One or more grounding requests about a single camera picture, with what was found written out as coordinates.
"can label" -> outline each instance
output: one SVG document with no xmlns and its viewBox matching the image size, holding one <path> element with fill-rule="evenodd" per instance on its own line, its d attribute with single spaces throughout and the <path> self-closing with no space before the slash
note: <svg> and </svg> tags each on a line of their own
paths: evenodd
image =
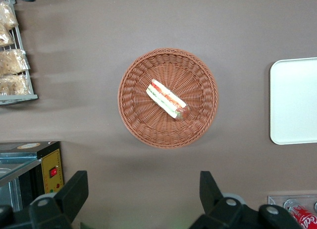
<svg viewBox="0 0 317 229">
<path fill-rule="evenodd" d="M 289 213 L 304 229 L 317 229 L 317 217 L 302 205 L 289 208 Z"/>
</svg>

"oven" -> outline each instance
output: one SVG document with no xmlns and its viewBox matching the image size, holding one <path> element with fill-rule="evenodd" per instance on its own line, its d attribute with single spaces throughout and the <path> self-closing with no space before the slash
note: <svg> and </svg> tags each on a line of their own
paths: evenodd
<svg viewBox="0 0 317 229">
<path fill-rule="evenodd" d="M 17 212 L 64 185 L 60 142 L 0 143 L 0 202 Z"/>
</svg>

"packaged bread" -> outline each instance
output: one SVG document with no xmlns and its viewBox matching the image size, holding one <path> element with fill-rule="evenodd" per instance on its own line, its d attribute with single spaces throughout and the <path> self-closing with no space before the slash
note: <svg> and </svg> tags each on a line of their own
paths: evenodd
<svg viewBox="0 0 317 229">
<path fill-rule="evenodd" d="M 11 30 L 18 25 L 10 4 L 6 1 L 0 2 L 0 22 L 7 30 Z"/>
<path fill-rule="evenodd" d="M 0 96 L 10 95 L 11 83 L 0 79 Z"/>
<path fill-rule="evenodd" d="M 155 79 L 146 89 L 147 94 L 174 119 L 186 119 L 190 108 L 179 97 Z"/>
<path fill-rule="evenodd" d="M 6 75 L 0 78 L 0 91 L 2 95 L 31 94 L 26 75 Z"/>
<path fill-rule="evenodd" d="M 0 23 L 0 47 L 14 44 L 14 40 L 9 31 Z"/>
<path fill-rule="evenodd" d="M 17 74 L 30 69 L 25 51 L 12 49 L 0 52 L 0 76 Z"/>
</svg>

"yellow control panel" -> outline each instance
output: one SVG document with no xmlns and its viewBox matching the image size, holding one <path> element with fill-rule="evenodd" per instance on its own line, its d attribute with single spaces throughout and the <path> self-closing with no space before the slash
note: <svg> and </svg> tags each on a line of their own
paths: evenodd
<svg viewBox="0 0 317 229">
<path fill-rule="evenodd" d="M 45 193 L 58 192 L 64 186 L 59 149 L 42 158 L 42 173 Z"/>
</svg>

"white sticker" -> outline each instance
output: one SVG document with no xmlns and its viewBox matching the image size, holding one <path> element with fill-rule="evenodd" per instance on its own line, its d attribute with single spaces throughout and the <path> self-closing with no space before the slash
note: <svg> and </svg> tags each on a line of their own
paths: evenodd
<svg viewBox="0 0 317 229">
<path fill-rule="evenodd" d="M 29 149 L 29 148 L 37 147 L 39 145 L 40 145 L 40 143 L 28 143 L 28 144 L 19 146 L 18 149 Z"/>
</svg>

